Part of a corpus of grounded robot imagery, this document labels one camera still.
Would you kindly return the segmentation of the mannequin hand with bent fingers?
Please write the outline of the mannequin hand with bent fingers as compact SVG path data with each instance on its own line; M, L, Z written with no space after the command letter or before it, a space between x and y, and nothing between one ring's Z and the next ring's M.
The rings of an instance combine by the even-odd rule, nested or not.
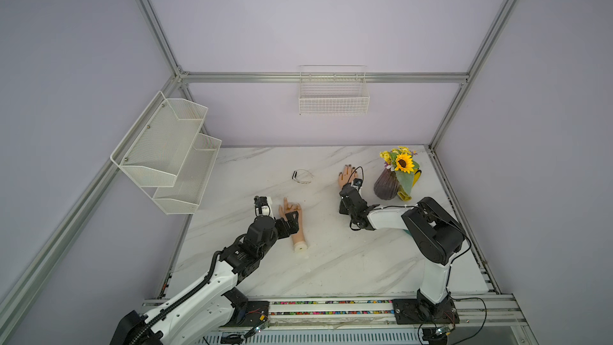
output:
M287 222L288 231L294 245L295 252L305 252L308 249L303 232L303 209L299 203L290 202L286 197L279 206L280 217Z

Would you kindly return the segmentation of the mannequin hand with painted nails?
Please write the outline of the mannequin hand with painted nails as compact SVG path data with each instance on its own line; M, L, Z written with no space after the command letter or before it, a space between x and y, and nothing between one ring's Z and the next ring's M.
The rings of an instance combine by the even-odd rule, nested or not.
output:
M359 175L357 170L352 165L345 165L343 170L338 174L338 186L340 189L346 184L352 184Z

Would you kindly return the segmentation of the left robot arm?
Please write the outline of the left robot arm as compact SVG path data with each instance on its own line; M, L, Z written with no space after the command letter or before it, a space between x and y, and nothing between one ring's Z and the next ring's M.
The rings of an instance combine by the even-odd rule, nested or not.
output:
M238 284L257 270L277 240L298 232L299 217L299 211L280 219L256 217L245 234L214 253L204 276L157 308L124 316L110 343L190 344L227 324L236 311L244 316L248 299Z

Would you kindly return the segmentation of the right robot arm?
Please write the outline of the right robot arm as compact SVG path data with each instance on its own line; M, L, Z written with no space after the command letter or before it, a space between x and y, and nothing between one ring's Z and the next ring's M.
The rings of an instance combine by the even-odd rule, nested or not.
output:
M369 231L407 231L426 258L418 299L437 306L448 298L452 262L461 255L466 240L464 229L434 198L426 196L414 206L369 205L353 185L339 193L343 212L356 228Z

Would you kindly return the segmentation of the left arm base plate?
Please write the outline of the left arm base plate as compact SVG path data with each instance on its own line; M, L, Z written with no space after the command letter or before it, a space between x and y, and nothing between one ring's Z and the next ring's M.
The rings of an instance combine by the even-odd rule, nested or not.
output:
M231 319L224 327L256 327L268 321L270 302L265 300L248 301L236 308Z

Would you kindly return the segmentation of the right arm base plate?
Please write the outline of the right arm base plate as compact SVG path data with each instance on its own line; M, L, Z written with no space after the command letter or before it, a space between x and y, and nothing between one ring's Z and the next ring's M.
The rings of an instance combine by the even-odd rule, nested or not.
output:
M438 304L427 299L394 299L392 305L399 325L460 323L456 307L449 297Z

